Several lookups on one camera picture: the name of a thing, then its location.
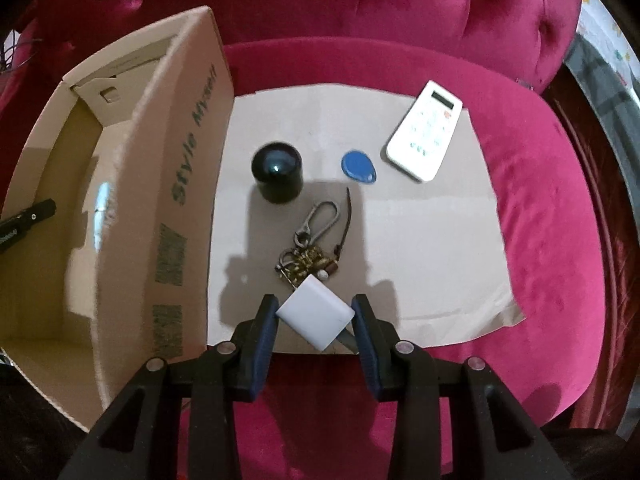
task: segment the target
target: key ring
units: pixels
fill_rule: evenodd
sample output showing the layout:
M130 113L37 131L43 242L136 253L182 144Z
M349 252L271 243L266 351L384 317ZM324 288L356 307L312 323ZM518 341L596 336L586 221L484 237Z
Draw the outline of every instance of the key ring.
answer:
M284 269L285 267L288 267L290 265L293 265L296 260L296 253L295 253L296 249L285 249L284 251L282 251L280 253L280 256L278 256L278 265L276 266L276 270L280 270L280 269Z
M335 215L316 234L312 234L309 224L316 213L319 211L319 209L324 205L333 207L335 210ZM295 234L293 235L293 243L295 243L296 247L301 249L305 249L309 246L314 245L322 237L322 235L324 235L331 227L335 225L339 218L340 207L333 200L323 200L322 202L317 202L316 204L314 204L309 215L305 218L304 223L296 230Z

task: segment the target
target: black cable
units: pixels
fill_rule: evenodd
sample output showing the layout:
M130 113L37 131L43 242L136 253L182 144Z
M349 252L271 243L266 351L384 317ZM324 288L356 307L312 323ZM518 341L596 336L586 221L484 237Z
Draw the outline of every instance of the black cable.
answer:
M351 225L351 193L349 192L349 188L347 188L347 225L344 226L344 231L342 232L342 238L340 243L336 245L334 248L334 256L335 261L340 260L340 254L342 253L342 247L344 246L344 241L347 239L347 233L349 232L349 226Z

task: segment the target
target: pink cushion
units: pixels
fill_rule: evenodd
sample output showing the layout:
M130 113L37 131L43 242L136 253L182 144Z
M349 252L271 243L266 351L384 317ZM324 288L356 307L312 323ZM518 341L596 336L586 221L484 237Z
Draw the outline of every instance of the pink cushion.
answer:
M583 393L604 332L600 242L578 158L538 95L478 65L378 41L266 41L226 54L237 94L332 82L416 95L434 79L458 95L498 197L513 291L527 319L429 352L456 362L483 357L538 424ZM395 406L373 401L356 356L276 354L264 394L236 404L235 414L247 480L386 478Z
M68 70L132 30L201 5L214 10L226 44L296 36L398 41L463 57L537 91L560 66L580 11L580 0L35 0L22 22L31 22L26 39L42 41L22 47L35 56L0 100L0 205L33 123Z

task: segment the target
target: metal carabiner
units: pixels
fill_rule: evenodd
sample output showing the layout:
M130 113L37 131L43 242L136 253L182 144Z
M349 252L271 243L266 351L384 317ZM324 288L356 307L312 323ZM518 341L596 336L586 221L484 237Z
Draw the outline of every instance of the metal carabiner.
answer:
M333 207L335 209L335 215L316 234L312 234L309 224L323 205L330 205L331 207ZM309 246L314 245L331 227L335 225L339 218L340 207L333 200L323 200L322 202L317 202L316 204L314 204L311 212L305 218L304 223L296 230L295 234L293 235L293 243L295 243L296 247L300 249L305 249Z

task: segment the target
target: cardboard sheet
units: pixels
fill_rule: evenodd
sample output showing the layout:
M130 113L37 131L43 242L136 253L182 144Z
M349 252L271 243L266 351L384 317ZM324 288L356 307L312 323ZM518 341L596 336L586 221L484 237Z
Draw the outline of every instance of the cardboard sheet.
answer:
M482 151L466 110L436 178L419 184L383 161L388 138L413 98L370 89L317 85L236 98L221 164L209 268L208 343L228 339L263 294L290 294L274 264L314 202L334 200L342 215L320 241L331 252L353 218L340 269L327 286L347 304L365 293L376 315L423 347L465 342L524 319L511 291L504 243ZM302 154L305 186L286 205L265 201L250 163L267 142ZM367 153L378 180L342 173L353 149ZM316 352L284 324L276 351ZM347 352L334 342L326 352Z

